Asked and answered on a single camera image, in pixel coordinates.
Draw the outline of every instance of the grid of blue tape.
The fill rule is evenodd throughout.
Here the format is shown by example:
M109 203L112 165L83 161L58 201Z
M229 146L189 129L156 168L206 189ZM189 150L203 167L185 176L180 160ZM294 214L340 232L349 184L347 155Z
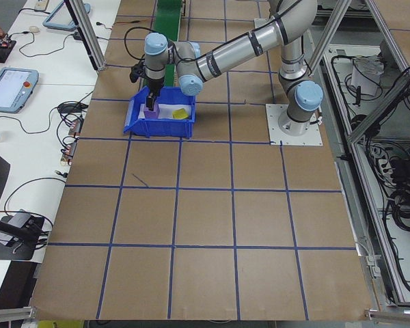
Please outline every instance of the grid of blue tape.
M258 4L258 13L261 17L260 11L260 2L264 2L266 0L248 0L252 2L257 2ZM225 18L221 19L225 22L225 39L228 39L228 31L226 27L227 21L242 21L242 20L228 20L226 19L226 2L223 0L224 9L225 9ZM153 9L153 15L151 18L154 17L154 13L156 10L156 1ZM189 16L186 18L188 19L188 27L187 27L187 39L189 39L189 28L190 28L190 21L191 19L201 19L201 18L190 18ZM275 100L275 95L273 94L273 74L274 72L271 71L271 60L269 58L269 54L266 54L267 62L269 66L268 72L263 71L246 71L246 70L231 70L230 72L260 72L269 74L270 82L271 82L271 92L273 95L273 100ZM295 224L292 217L292 206L290 201L290 194L291 193L341 193L341 190L300 190L300 189L289 189L288 181L287 181L287 173L286 173L286 163L284 158L284 151L283 146L280 145L279 152L282 157L282 168L284 173L284 189L237 189L234 187L234 164L233 164L233 156L232 156L232 145L233 144L253 144L253 145L264 145L269 144L268 142L249 142L249 141L232 141L232 124L231 124L231 106L232 105L244 105L237 102L230 102L230 78L229 72L225 73L226 75L226 82L228 86L228 102L197 102L197 103L206 103L206 104L225 104L228 105L228 121L229 121L229 141L207 141L207 140L189 140L189 139L175 139L175 140L166 140L166 139L137 139L132 134L129 135L128 138L120 139L120 138L97 138L97 137L82 137L81 139L87 140L116 140L116 141L124 141L128 143L126 156L124 160L124 167L122 172L122 179L120 186L118 185L88 185L88 184L67 184L67 188L83 188L83 187L91 187L91 188L108 188L108 189L119 189L118 191L118 199L115 208L115 215L113 219L113 225L111 229L111 236L109 239L109 243L49 243L50 246L84 246L84 247L108 247L107 252L107 259L105 263L105 272L103 275L102 287L100 289L100 297L98 302L98 310L96 314L96 318L100 318L100 313L103 306L103 296L105 293L105 285L107 281L107 275L109 271L109 263L111 258L111 251L114 247L149 247L149 248L170 248L171 249L171 256L170 256L170 273L169 273L169 300L168 300L168 308L167 308L167 319L171 318L172 315L172 288L173 288L173 279L174 279L174 261L175 261L175 249L233 249L234 250L234 281L235 281L235 291L236 291L236 312L237 312L237 320L242 320L241 317L241 306L240 306L240 296L238 292L238 262L237 262L237 250L238 249L276 249L276 250L293 250L295 252L296 262L297 262L297 271L299 276L299 285L301 287L301 297L303 301L303 309L305 314L305 319L309 320L309 314L307 309L307 301L305 298L305 291L303 287L303 278L301 272L301 263L299 261L299 251L301 250L317 250L317 251L330 251L330 250L343 250L343 251L355 251L355 247L301 247L297 245L297 238L295 233ZM104 98L93 98L92 100L95 101L128 101L126 99L104 99ZM128 156L130 154L131 147L133 147L133 143L135 142L176 142L179 143L178 148L178 167L177 167L177 177L176 177L176 186L175 187L149 187L149 186L124 186L124 178L126 174L126 167L128 163ZM231 188L193 188L193 187L180 187L179 180L180 180L180 164L181 164L181 154L182 154L182 144L184 142L196 142L196 143L222 143L222 144L229 144L230 147L230 175L231 175ZM128 243L114 243L114 232L115 232L115 225L117 223L118 218L118 211L120 207L120 200L122 198L122 191L123 189L168 189L174 190L176 192L175 196L175 207L174 207L174 222L173 222L173 230L172 230L172 243L171 244L128 244ZM233 230L233 246L228 245L177 245L176 244L176 219L177 219L177 211L178 211L178 194L179 190L198 190L198 191L230 191L232 195L232 230ZM288 202L288 212L290 214L290 225L292 230L292 238L293 238L293 246L268 246L268 245L256 245L256 246L245 246L245 245L238 245L236 240L236 213L235 213L235 203L234 203L234 193L235 192L248 192L248 191L255 191L255 192L276 192L276 193L285 193L287 202Z

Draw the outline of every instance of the computer mouse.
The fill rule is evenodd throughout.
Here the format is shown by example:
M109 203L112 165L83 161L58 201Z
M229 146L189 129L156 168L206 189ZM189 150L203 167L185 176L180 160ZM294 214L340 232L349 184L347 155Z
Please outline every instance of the computer mouse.
M32 33L39 33L40 29L38 26L29 26L29 31Z

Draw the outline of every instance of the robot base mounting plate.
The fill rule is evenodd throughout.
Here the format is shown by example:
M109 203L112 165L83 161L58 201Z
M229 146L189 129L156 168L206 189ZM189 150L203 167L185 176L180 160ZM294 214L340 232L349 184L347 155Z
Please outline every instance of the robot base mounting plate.
M323 146L319 125L310 125L305 134L293 137L284 133L278 126L278 118L287 110L287 104L266 104L267 124L269 126L269 139L271 145L284 146ZM313 114L311 121L316 121Z

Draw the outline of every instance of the power strip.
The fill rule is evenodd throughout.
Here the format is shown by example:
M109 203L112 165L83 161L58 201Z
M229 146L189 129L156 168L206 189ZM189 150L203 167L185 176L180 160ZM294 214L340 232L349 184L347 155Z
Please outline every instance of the power strip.
M33 10L35 10L36 12L45 12L48 5L49 0L37 0L35 7L33 7Z

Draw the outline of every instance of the yellow sponge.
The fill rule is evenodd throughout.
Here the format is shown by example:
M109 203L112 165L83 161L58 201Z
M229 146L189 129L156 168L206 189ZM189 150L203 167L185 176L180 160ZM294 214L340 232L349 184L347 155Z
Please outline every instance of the yellow sponge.
M172 113L172 116L175 120L185 120L189 118L189 114L185 110L185 108L179 108Z

